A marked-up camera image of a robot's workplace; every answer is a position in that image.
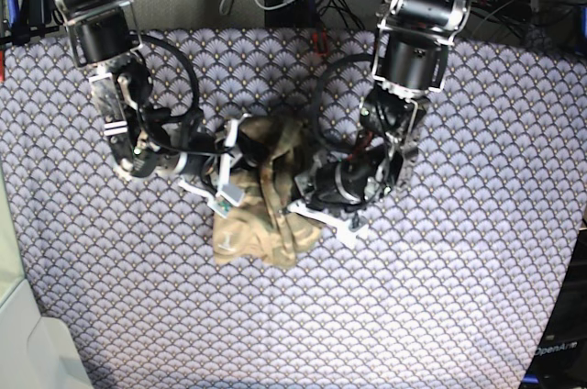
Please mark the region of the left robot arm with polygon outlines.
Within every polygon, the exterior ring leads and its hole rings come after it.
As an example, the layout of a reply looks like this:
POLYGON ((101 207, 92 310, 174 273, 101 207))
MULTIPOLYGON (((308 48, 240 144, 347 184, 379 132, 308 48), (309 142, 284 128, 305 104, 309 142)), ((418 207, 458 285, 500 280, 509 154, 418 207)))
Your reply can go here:
POLYGON ((467 25, 472 1, 382 0, 373 51, 328 65, 312 95, 311 112, 317 115, 331 73, 370 62, 374 86, 360 105, 357 140, 352 145, 330 141, 313 117, 318 142, 344 157, 316 164, 298 178, 300 197, 288 212, 326 221, 337 212, 359 212, 406 187, 428 95, 443 88, 449 52, 467 25))

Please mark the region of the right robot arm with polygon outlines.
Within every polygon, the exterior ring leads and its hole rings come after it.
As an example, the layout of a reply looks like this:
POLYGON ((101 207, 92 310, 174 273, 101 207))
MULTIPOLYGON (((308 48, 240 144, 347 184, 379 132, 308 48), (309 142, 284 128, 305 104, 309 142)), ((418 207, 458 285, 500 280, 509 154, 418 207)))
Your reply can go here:
POLYGON ((211 161, 239 157, 250 167, 269 158, 267 146, 243 132, 239 121, 224 139, 198 128, 199 83, 192 64, 176 47, 161 39, 152 43, 174 54, 186 70, 192 103, 181 115, 150 103, 152 76, 139 49, 145 36, 129 29, 126 14, 133 0, 53 0, 64 22, 75 64, 95 70, 89 82, 97 111, 105 121, 104 135, 116 168, 131 178, 147 178, 157 170, 204 177, 211 161))

